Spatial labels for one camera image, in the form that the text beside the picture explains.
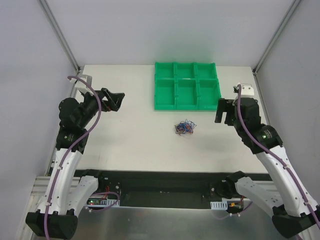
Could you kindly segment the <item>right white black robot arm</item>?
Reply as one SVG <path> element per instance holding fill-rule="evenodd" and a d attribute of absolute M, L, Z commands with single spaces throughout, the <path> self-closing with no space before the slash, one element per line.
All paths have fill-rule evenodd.
<path fill-rule="evenodd" d="M 261 122 L 258 101 L 250 97 L 218 100 L 215 122 L 233 126 L 245 146 L 263 164 L 279 196 L 273 195 L 242 171 L 234 172 L 215 187 L 215 193 L 231 199 L 242 196 L 266 212 L 285 238 L 295 237 L 320 224 L 320 205 L 308 193 L 294 170 L 277 131 Z"/>

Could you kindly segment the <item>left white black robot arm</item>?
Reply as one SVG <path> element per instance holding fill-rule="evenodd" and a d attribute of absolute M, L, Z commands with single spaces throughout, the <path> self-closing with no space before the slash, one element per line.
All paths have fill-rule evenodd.
<path fill-rule="evenodd" d="M 83 101 L 68 97 L 59 108 L 59 132 L 53 170 L 47 189 L 34 212 L 28 212 L 25 223 L 38 236 L 48 240 L 70 240 L 77 229 L 78 217 L 92 194 L 102 194 L 106 183 L 98 173 L 80 178 L 71 189 L 90 131 L 87 124 L 102 112 L 117 112 L 125 97 L 123 92 L 112 93 L 106 88 L 83 94 Z"/>

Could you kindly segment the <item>green six-compartment bin tray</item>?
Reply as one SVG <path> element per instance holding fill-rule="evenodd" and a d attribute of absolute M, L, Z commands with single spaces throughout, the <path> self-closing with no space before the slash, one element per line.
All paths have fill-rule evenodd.
<path fill-rule="evenodd" d="M 214 112 L 220 98 L 215 63 L 155 63 L 155 110 Z"/>

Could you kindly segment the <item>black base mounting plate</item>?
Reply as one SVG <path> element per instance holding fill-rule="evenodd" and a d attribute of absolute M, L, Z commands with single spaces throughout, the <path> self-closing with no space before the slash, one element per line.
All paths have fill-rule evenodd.
<path fill-rule="evenodd" d="M 97 193 L 109 190 L 108 199 L 122 207 L 209 209 L 211 202 L 228 195 L 228 172 L 156 172 L 76 170 L 75 177 L 98 178 Z"/>

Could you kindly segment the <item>left aluminium frame post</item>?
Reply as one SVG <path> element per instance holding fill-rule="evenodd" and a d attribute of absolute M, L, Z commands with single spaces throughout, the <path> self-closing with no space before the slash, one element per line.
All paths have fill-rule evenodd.
<path fill-rule="evenodd" d="M 38 0 L 38 4 L 40 5 L 45 17 L 47 18 L 60 46 L 62 47 L 66 57 L 71 63 L 74 71 L 78 74 L 81 70 L 81 66 L 78 64 L 60 26 L 58 21 L 56 20 L 53 11 L 50 8 L 50 5 L 47 0 Z"/>

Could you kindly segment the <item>aluminium frame post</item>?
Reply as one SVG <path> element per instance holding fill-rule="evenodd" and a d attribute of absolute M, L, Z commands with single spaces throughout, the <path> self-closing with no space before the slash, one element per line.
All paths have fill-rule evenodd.
<path fill-rule="evenodd" d="M 81 70 L 81 66 L 78 64 L 60 26 L 58 21 L 56 20 L 53 11 L 50 8 L 50 5 L 47 0 L 38 0 L 38 4 L 40 5 L 45 17 L 47 18 L 60 46 L 62 47 L 66 57 L 71 63 L 74 71 L 78 74 Z"/>
<path fill-rule="evenodd" d="M 272 51 L 273 47 L 275 46 L 277 40 L 280 38 L 281 34 L 285 30 L 286 26 L 290 22 L 291 18 L 297 11 L 297 8 L 302 3 L 302 0 L 293 0 L 290 4 L 288 10 L 286 11 L 284 17 L 282 18 L 281 22 L 279 23 L 277 29 L 275 30 L 274 34 L 272 35 L 270 41 L 268 42 L 262 56 L 259 58 L 257 64 L 252 69 L 253 75 L 256 76 L 259 70 L 261 69 L 262 65 L 264 64 L 265 60 L 269 56 L 270 52 Z"/>

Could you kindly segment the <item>right aluminium frame post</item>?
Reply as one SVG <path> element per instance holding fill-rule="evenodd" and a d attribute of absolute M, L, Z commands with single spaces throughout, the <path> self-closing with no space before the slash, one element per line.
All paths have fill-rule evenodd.
<path fill-rule="evenodd" d="M 252 69 L 253 75 L 256 76 L 259 70 L 261 69 L 262 65 L 264 64 L 265 60 L 269 56 L 270 52 L 272 51 L 273 47 L 275 46 L 277 40 L 280 38 L 281 34 L 285 30 L 286 26 L 290 22 L 291 18 L 297 11 L 297 8 L 302 3 L 302 0 L 293 0 L 290 4 L 288 10 L 286 11 L 284 17 L 282 18 L 281 22 L 279 23 L 277 29 L 275 30 L 274 34 L 272 35 L 270 41 L 268 42 L 262 56 L 259 58 L 257 64 Z"/>

